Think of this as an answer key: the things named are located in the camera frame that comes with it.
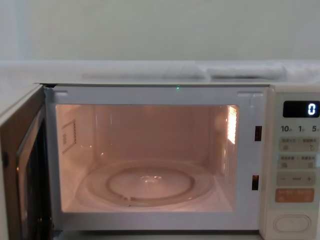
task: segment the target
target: open microwave door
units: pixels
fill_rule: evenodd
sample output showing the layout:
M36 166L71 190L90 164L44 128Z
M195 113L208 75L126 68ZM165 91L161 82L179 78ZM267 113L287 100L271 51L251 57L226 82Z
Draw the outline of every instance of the open microwave door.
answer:
M39 86L0 126L9 240L52 239L44 103Z

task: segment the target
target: microwave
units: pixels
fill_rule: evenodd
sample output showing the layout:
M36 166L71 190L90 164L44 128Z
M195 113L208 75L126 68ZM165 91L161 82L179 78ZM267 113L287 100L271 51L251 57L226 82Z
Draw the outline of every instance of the microwave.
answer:
M0 126L10 240L54 231L316 236L316 83L63 82L59 68L37 69L18 71L37 84Z

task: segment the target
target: control panel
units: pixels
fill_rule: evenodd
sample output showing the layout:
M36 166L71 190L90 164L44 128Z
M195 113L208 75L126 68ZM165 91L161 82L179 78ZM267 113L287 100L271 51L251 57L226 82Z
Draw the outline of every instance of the control panel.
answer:
M278 147L273 182L275 208L315 200L320 102L317 98L305 100L301 96L303 100L289 100L290 97L281 95L275 124Z
M264 159L261 232L266 240L311 240L317 232L320 198L320 94L270 93L270 133L265 140L271 145Z

